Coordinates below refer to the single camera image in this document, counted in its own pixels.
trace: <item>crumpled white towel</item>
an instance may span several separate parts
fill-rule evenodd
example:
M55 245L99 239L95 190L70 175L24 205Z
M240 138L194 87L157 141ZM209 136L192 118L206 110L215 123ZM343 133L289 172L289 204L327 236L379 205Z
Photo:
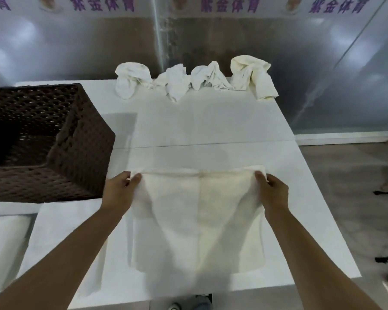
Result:
M211 85L216 90L233 89L216 61L212 61L208 66L194 67L191 71L191 84L194 90L200 89L203 82L204 86Z
M138 83L145 88L153 87L153 79L149 68L141 63L126 62L119 64L115 70L118 75L115 90L122 99L129 99Z
M185 67L182 64L177 64L160 74L154 80L154 87L165 87L170 99L178 102L190 88L190 83L191 76L187 75Z
M231 59L230 69L233 73L231 85L235 90L246 90L250 77L256 86L258 100L279 96L267 70L270 64L250 55L240 55Z
M44 203L36 217L17 277L39 262L99 208L101 199ZM102 247L79 286L76 297L100 290L106 244Z
M30 220L21 215L0 217L0 291L20 252Z
M251 166L224 172L136 170L131 267L145 273L230 274L264 266L263 219Z

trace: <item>gray floor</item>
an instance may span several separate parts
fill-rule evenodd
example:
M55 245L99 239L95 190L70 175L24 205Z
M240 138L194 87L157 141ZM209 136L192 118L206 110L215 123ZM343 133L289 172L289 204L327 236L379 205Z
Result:
M388 144L300 149L361 271L363 277L356 283L388 310L388 293L382 285L388 264L374 261L375 256L388 255L388 195L372 193L388 182ZM294 286L214 294L213 298L216 310L303 309ZM173 301L164 298L106 309L166 310Z

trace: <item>hand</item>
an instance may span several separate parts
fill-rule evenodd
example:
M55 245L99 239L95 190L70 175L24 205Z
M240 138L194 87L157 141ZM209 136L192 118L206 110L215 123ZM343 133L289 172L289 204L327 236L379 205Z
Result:
M289 187L284 182L271 174L267 174L266 180L260 171L256 171L254 176L259 183L260 201L265 211L272 212L278 209L289 210Z
M142 175L137 174L129 180L131 172L122 172L105 182L101 209L118 210L121 215L131 207L134 191L141 181Z

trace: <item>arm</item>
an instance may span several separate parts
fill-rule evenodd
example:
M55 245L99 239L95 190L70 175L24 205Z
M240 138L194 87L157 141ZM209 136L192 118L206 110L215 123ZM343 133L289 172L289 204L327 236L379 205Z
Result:
M265 216L282 248L305 310L381 310L326 255L290 213L288 186L256 172Z
M67 309L96 255L129 209L141 175L107 180L100 209L0 293L0 309Z

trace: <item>woven plastic basket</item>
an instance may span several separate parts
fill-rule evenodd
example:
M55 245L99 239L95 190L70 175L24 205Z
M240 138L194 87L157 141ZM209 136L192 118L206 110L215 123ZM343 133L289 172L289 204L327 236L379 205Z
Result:
M80 84L0 88L0 201L101 197L114 140Z

